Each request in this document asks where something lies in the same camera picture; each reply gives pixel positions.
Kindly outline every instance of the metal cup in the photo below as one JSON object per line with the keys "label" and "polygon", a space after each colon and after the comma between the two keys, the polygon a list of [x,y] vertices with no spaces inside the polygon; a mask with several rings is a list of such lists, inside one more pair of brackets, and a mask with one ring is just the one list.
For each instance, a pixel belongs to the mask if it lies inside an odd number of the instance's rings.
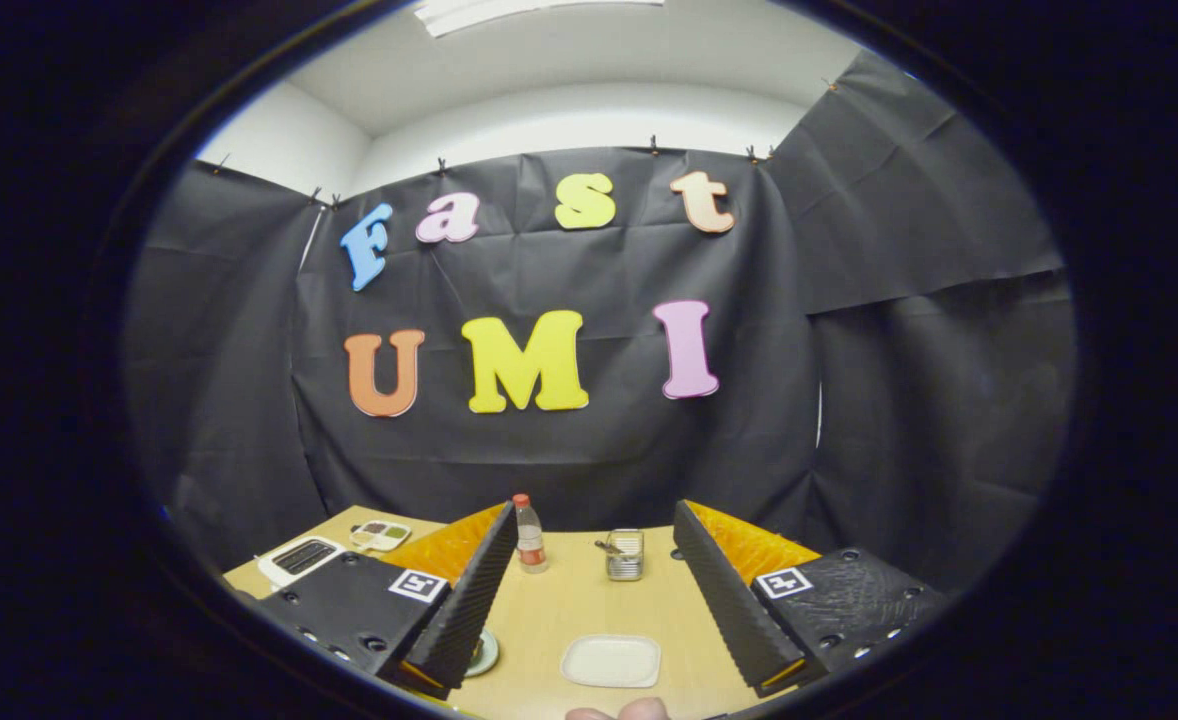
{"label": "metal cup", "polygon": [[636,580],[643,577],[643,533],[626,528],[607,534],[608,546],[618,548],[607,555],[607,577],[611,580]]}

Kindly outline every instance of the letter f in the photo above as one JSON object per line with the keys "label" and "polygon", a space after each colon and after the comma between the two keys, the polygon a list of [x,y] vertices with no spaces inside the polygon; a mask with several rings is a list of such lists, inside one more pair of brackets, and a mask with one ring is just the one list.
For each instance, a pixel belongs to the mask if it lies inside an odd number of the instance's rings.
{"label": "letter f", "polygon": [[353,225],[345,237],[340,238],[340,246],[348,250],[350,263],[353,265],[353,292],[360,291],[366,283],[373,280],[376,275],[384,269],[384,258],[378,258],[375,251],[384,251],[389,243],[389,236],[384,232],[384,220],[393,213],[393,209],[388,202],[380,202],[375,206],[359,224]]}

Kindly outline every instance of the yellow letter m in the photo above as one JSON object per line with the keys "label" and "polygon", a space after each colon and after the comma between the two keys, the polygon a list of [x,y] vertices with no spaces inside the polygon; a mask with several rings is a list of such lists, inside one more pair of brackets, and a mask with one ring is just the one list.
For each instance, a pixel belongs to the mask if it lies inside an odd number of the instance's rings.
{"label": "yellow letter m", "polygon": [[496,379],[505,387],[512,404],[525,410],[535,378],[540,377],[540,410],[576,410],[589,404],[589,394],[580,388],[576,369],[576,331],[583,319],[573,310],[551,310],[541,315],[527,350],[519,350],[499,318],[478,318],[465,323],[459,333],[474,344],[474,412],[502,412],[505,398]]}

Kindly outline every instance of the letter i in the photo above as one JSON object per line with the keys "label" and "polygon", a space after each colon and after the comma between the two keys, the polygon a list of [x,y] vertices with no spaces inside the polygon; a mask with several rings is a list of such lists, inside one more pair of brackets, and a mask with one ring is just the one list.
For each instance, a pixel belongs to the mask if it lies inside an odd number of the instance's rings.
{"label": "letter i", "polygon": [[702,321],[709,313],[709,306],[700,300],[662,302],[651,313],[666,324],[670,350],[670,378],[663,388],[666,397],[681,399],[717,391],[719,378],[709,374],[708,361],[704,359]]}

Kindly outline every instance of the black backdrop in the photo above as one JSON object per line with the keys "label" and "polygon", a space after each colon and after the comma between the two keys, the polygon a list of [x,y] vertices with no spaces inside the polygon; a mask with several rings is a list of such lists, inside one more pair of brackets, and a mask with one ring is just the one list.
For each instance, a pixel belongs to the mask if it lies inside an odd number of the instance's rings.
{"label": "black backdrop", "polygon": [[[163,322],[192,302],[201,312],[172,328],[201,332],[179,346],[128,341],[131,385],[155,396],[135,402],[137,416],[150,409],[137,423],[154,428],[155,487],[223,566],[323,509],[450,520],[523,491],[552,529],[664,524],[690,497],[821,551],[863,544],[959,589],[1050,478],[1072,389],[1068,292],[1033,202],[967,120],[873,55],[836,86],[757,165],[545,152],[398,181],[335,211],[197,165],[155,224],[135,316]],[[736,227],[723,236],[691,227],[668,190],[691,170],[729,186]],[[552,218],[554,186],[580,172],[615,183],[608,227]],[[423,209],[455,191],[483,200],[478,236],[417,242]],[[379,202],[393,206],[388,265],[353,292],[338,240]],[[712,306],[721,388],[709,397],[659,390],[666,338],[650,309],[681,299]],[[589,405],[470,414],[461,324],[499,316],[524,343],[556,309],[584,316]],[[416,404],[369,418],[348,397],[343,341],[405,328],[426,333]]]}

